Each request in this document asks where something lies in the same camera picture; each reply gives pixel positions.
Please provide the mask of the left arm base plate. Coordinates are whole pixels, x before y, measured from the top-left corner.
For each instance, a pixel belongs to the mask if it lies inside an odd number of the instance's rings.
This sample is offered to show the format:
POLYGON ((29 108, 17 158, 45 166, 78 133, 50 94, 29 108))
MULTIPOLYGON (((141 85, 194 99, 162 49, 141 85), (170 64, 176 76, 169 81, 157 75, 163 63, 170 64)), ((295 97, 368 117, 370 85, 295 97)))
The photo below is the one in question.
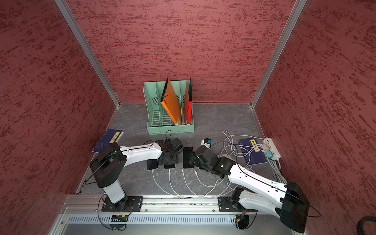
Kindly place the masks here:
POLYGON ((104 197, 102 212, 140 212, 143 204, 142 196, 126 196, 117 203, 111 202, 109 197, 104 197))

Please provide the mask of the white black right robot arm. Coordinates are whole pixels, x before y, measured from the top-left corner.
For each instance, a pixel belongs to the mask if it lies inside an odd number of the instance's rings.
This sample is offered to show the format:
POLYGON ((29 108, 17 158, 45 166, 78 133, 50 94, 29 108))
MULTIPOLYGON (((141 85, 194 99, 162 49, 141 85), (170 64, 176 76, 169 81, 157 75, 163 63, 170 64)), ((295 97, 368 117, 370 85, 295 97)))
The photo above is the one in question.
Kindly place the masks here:
POLYGON ((289 229, 301 234, 305 232, 311 205, 298 184, 284 184, 257 175, 237 161, 217 157, 205 146, 188 154, 187 159, 190 165, 239 186, 230 198, 234 210, 265 212, 278 217, 289 229))

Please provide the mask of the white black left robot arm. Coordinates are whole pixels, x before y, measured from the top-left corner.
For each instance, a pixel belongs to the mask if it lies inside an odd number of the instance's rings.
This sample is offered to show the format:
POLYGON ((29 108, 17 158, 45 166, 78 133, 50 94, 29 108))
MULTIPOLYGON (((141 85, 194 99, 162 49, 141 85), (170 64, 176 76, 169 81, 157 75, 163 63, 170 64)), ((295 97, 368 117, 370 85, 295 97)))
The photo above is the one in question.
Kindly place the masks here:
POLYGON ((101 188, 109 203, 123 210, 128 198, 119 181, 120 173, 131 164, 153 160, 157 165, 175 165, 183 150, 182 142, 175 138, 148 141, 141 146, 119 146, 111 143, 90 162, 92 177, 101 188))

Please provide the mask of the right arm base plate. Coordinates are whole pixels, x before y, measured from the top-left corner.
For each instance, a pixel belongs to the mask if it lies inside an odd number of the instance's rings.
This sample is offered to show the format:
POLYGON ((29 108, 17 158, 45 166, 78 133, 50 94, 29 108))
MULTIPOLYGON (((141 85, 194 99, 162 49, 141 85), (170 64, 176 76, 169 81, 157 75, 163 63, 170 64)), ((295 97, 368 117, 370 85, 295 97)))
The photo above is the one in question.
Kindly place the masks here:
POLYGON ((255 209, 245 209, 238 201, 232 199, 229 196, 218 197, 217 200, 220 212, 256 212, 255 209))

